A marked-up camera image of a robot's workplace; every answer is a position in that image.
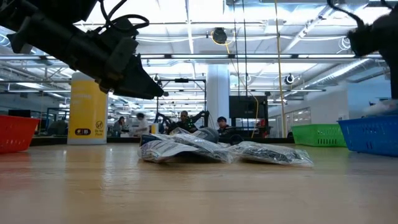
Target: desk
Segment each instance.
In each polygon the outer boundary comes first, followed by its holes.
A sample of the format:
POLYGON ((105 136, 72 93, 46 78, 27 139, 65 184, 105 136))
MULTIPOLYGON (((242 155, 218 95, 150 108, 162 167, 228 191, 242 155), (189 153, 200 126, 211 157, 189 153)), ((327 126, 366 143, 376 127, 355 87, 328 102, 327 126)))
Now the desk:
POLYGON ((313 169, 152 164, 137 144, 38 146, 0 156, 2 223, 396 223, 398 160, 306 149, 313 169))

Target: white shirt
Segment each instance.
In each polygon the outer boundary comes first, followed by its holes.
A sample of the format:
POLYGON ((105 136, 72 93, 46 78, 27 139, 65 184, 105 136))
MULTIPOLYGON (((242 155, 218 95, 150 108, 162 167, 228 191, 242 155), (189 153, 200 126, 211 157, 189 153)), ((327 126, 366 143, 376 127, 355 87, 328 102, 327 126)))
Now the white shirt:
POLYGON ((144 118, 140 121, 138 121, 138 128, 142 129, 142 128, 147 128, 146 131, 138 131, 136 134, 138 135, 143 135, 143 134, 149 134, 149 124, 148 121, 144 118))

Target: column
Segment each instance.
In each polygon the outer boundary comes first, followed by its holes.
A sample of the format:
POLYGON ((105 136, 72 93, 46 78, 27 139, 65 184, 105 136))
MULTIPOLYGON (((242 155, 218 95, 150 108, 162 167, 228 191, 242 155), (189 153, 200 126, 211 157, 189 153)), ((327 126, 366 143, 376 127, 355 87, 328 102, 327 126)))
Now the column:
POLYGON ((68 127, 68 144, 106 144, 108 95, 101 92, 94 79, 76 72, 68 127))
POLYGON ((209 127, 217 126, 217 118, 229 119, 229 70, 228 64, 208 65, 206 77, 207 110, 210 112, 209 127))

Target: yellow sign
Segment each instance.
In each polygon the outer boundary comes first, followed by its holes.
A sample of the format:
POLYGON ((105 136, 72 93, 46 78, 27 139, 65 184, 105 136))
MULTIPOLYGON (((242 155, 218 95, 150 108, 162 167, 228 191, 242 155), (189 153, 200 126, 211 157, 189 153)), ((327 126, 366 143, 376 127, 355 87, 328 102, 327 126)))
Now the yellow sign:
POLYGON ((70 139, 103 139, 106 134, 106 94, 93 80, 72 81, 70 139))

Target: ceiling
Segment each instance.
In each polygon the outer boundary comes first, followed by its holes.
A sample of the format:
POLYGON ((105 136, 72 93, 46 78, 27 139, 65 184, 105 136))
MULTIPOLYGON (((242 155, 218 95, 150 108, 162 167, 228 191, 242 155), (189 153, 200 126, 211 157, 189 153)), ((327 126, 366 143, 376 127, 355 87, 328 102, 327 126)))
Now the ceiling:
MULTIPOLYGON (((355 21, 343 13, 335 12, 326 5, 326 1, 319 0, 294 0, 278 1, 277 15, 273 1, 245 0, 243 10, 242 0, 128 0, 118 10, 114 17, 125 14, 140 14, 151 22, 149 27, 140 29, 137 36, 139 46, 137 52, 143 57, 149 54, 184 54, 180 59, 145 59, 143 60, 146 72, 160 79, 192 78, 205 79, 210 63, 227 63, 231 77, 237 77, 236 67, 239 66, 239 76, 243 81, 244 74, 248 73, 248 88, 261 90, 279 87, 279 64, 277 59, 278 45, 283 55, 295 55, 298 58, 282 57, 280 71, 282 77, 292 74, 296 77, 291 86, 284 83, 283 89, 302 90, 308 83, 315 83, 312 89, 322 89, 324 86, 337 85, 332 82, 337 76, 351 72, 357 75, 359 65, 350 58, 350 45, 345 39, 345 34, 356 27, 355 21), (228 47, 216 45, 211 34, 215 27, 222 27, 228 35, 228 47), (192 54, 226 55, 227 53, 239 54, 239 62, 217 58, 190 58, 192 54), (257 58, 248 58, 244 61, 245 54, 256 54, 257 58), (267 58, 264 55, 274 54, 267 58), (317 80, 326 78, 330 82, 317 80)), ((117 1, 105 1, 106 11, 109 12, 117 1)), ((389 12, 384 7, 370 7, 374 1, 346 1, 341 6, 355 12, 365 22, 374 21, 379 16, 389 12)), ((81 30, 94 29, 104 24, 100 6, 94 8, 87 21, 77 22, 75 25, 81 30)), ((13 55, 6 34, 10 33, 5 28, 0 29, 0 82, 3 90, 36 91, 47 90, 47 94, 58 98, 60 103, 67 103, 70 97, 69 80, 75 72, 64 63, 40 59, 19 60, 7 59, 13 55), (12 83, 7 80, 20 80, 35 83, 12 83)), ((34 49, 35 55, 44 52, 34 49)), ((374 73, 383 70, 385 65, 377 59, 369 64, 374 68, 374 73)), ((238 94, 237 78, 231 79, 231 94, 238 94)), ((175 114, 181 110, 192 113, 203 110, 204 92, 195 83, 169 83, 170 96, 163 97, 162 109, 165 113, 175 114), (190 89, 192 92, 178 92, 190 89)), ((260 95, 263 91, 253 92, 260 95)), ((306 92, 290 92, 286 94, 287 100, 302 100, 306 92)), ((279 93, 272 93, 273 100, 280 98, 279 93)), ((112 96, 109 107, 113 115, 126 114, 126 112, 143 111, 151 113, 156 109, 154 101, 112 96)))

